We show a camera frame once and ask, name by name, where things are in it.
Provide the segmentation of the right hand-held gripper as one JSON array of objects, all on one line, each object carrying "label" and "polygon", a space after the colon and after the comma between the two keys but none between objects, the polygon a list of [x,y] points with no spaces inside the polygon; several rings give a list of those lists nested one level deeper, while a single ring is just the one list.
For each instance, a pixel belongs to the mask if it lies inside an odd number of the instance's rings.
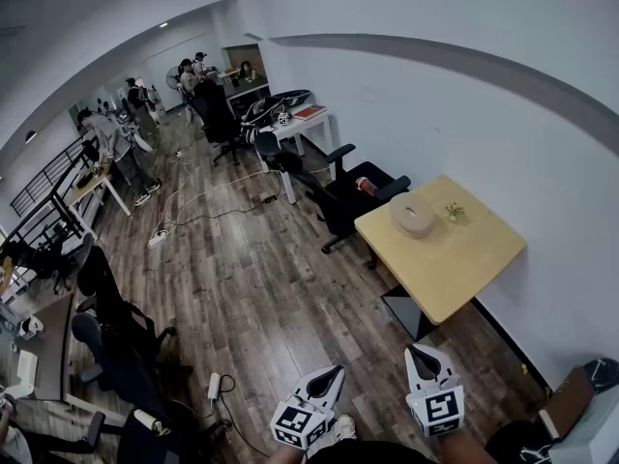
[{"label": "right hand-held gripper", "polygon": [[407,347],[404,357],[410,389],[406,402],[423,434],[438,437],[461,429],[464,389],[458,376],[451,377],[454,374],[451,359],[424,344]]}]

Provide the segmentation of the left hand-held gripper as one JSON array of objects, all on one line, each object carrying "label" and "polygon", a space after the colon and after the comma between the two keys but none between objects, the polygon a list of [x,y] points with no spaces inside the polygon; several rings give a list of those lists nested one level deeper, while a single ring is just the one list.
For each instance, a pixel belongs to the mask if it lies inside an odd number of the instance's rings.
[{"label": "left hand-held gripper", "polygon": [[325,435],[335,422],[332,408],[339,400],[344,378],[341,365],[318,368],[303,376],[293,389],[294,395],[281,401],[272,416],[270,428],[275,440],[307,450]]}]

